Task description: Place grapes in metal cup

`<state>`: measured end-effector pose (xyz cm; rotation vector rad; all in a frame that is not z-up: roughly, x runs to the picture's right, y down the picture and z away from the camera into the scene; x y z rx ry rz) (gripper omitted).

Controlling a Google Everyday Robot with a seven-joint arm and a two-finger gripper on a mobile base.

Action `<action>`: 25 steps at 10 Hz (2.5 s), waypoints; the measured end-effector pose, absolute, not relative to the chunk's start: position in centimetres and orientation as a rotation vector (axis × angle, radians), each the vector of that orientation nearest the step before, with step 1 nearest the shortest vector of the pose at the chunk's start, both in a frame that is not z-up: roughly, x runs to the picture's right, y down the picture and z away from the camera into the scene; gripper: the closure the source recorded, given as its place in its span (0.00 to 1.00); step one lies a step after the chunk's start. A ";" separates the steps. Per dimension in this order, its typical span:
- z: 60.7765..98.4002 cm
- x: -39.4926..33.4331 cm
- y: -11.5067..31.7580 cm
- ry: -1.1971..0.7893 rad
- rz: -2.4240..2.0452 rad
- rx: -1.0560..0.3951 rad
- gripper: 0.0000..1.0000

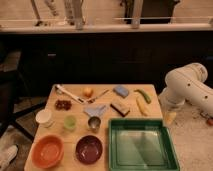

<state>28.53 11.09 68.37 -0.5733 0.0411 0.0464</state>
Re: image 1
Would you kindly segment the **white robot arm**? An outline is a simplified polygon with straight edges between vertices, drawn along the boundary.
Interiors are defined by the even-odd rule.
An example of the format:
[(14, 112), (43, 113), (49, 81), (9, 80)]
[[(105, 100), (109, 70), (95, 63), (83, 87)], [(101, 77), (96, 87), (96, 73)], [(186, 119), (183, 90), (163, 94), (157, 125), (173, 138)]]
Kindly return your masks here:
[(166, 74), (166, 87), (158, 96), (165, 126), (174, 121), (186, 100), (213, 118), (213, 88), (204, 84), (207, 77), (207, 69), (200, 63), (191, 63)]

